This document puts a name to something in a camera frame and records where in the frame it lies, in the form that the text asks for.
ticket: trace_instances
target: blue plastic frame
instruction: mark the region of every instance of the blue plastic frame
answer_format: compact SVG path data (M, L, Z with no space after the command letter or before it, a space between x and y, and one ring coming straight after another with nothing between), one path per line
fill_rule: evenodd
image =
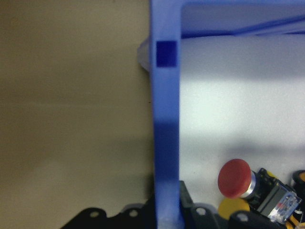
M155 204L158 228L182 228L179 210L179 80L181 38L277 33L304 33L289 30L305 22L304 14L263 21L234 30L182 31L182 8L187 4L230 4L291 6L304 0L151 0L150 72L154 123Z

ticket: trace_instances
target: black plastic component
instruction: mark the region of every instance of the black plastic component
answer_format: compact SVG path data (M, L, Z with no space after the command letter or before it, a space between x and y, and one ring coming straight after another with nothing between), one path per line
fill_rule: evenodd
M262 215L237 211L231 215L229 229L285 229L284 225L273 223Z
M118 215L110 218L102 209L87 208L61 229L155 229L154 206L152 197L145 205L128 205ZM253 212L236 212L227 221L206 204L193 203L183 181L180 182L180 209L185 229L285 229L283 225L272 223L268 218ZM247 221L241 220L243 218L238 213L245 214Z

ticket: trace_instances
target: transparent plastic part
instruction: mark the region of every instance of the transparent plastic part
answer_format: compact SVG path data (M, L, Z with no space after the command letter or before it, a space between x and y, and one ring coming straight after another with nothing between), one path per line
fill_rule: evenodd
M270 212L268 218L270 218L272 222L285 224L301 201L302 200L294 192L286 190L286 193Z

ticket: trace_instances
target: dark blue square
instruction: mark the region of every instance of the dark blue square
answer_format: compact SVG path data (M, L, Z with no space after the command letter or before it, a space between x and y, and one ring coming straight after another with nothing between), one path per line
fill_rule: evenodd
M157 42L157 67L176 67L177 65L177 42Z

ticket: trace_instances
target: white surface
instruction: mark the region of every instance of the white surface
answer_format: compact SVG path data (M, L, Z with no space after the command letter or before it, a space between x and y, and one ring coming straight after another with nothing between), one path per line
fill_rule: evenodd
M305 168L305 36L182 40L180 179L218 206L232 158L283 182Z

